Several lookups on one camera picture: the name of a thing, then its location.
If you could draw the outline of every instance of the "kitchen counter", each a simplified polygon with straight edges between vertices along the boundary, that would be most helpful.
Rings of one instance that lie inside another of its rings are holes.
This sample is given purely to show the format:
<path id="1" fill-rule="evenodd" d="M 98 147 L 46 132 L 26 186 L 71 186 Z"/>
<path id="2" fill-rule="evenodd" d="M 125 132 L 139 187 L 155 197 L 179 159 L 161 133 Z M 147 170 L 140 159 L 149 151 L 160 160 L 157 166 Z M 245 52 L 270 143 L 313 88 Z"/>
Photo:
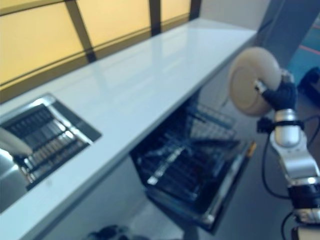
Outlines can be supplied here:
<path id="1" fill-rule="evenodd" d="M 3 115 L 51 93 L 102 137 L 4 211 L 0 239 L 36 237 L 255 35 L 196 19 L 1 105 Z"/>

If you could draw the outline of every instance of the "sink basin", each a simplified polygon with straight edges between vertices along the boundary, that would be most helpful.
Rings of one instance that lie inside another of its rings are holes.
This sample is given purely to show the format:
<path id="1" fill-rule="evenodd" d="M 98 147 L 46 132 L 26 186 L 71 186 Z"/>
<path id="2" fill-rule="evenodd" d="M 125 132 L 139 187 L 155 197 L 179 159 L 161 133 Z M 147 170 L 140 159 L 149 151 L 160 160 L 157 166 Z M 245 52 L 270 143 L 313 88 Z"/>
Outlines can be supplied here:
<path id="1" fill-rule="evenodd" d="M 101 136 L 51 94 L 2 115 L 0 127 L 32 149 L 17 155 L 0 148 L 0 213 Z"/>

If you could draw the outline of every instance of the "blue floor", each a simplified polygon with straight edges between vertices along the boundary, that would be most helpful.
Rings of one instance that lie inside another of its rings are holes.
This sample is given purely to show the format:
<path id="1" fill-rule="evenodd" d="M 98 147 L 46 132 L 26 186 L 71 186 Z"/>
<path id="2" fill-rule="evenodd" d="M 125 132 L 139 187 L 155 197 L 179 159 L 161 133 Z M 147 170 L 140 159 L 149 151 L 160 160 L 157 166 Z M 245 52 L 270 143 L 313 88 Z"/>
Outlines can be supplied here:
<path id="1" fill-rule="evenodd" d="M 295 83 L 299 84 L 306 72 L 313 67 L 320 67 L 320 18 L 306 34 L 287 69 L 293 73 Z"/>

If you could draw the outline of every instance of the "black cable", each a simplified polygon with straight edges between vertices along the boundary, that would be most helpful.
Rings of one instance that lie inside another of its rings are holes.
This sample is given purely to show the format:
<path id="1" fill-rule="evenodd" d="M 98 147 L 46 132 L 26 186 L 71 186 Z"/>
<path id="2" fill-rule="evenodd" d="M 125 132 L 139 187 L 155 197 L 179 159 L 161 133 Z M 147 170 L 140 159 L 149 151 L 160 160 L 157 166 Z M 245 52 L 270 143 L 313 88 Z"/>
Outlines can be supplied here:
<path id="1" fill-rule="evenodd" d="M 320 115 L 313 115 L 310 116 L 308 118 L 306 118 L 305 120 L 303 120 L 304 123 L 309 122 L 313 119 L 318 119 L 318 126 L 316 127 L 312 137 L 310 138 L 309 142 L 307 143 L 307 146 L 310 147 L 311 144 L 313 143 L 313 141 L 315 140 L 316 136 L 318 135 L 319 131 L 320 131 Z"/>
<path id="2" fill-rule="evenodd" d="M 264 144 L 263 154 L 262 154 L 262 168 L 261 168 L 261 176 L 262 176 L 262 183 L 265 188 L 265 190 L 272 196 L 278 198 L 278 199 L 290 199 L 288 196 L 280 195 L 278 193 L 275 193 L 271 190 L 271 188 L 268 186 L 267 179 L 266 179 L 266 157 L 267 157 L 267 150 L 269 146 L 269 140 L 270 140 L 270 134 L 268 135 L 266 142 Z"/>
<path id="3" fill-rule="evenodd" d="M 282 223 L 281 223 L 281 237 L 283 240 L 287 240 L 286 239 L 286 234 L 285 234 L 285 225 L 286 225 L 286 222 L 287 220 L 290 218 L 290 216 L 292 215 L 292 211 L 289 212 L 285 217 L 284 219 L 282 220 Z"/>

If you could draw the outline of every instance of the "dark object on floor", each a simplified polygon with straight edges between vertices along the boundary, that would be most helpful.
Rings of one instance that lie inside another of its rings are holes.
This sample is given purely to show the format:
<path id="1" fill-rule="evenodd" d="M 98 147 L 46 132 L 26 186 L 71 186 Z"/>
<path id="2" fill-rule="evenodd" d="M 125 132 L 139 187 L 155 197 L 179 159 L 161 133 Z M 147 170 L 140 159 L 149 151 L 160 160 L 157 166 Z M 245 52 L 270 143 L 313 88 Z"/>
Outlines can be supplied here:
<path id="1" fill-rule="evenodd" d="M 320 108 L 320 68 L 311 68 L 302 78 L 298 90 Z"/>
<path id="2" fill-rule="evenodd" d="M 111 225 L 99 232 L 92 232 L 85 240 L 133 240 L 130 229 L 126 226 Z"/>

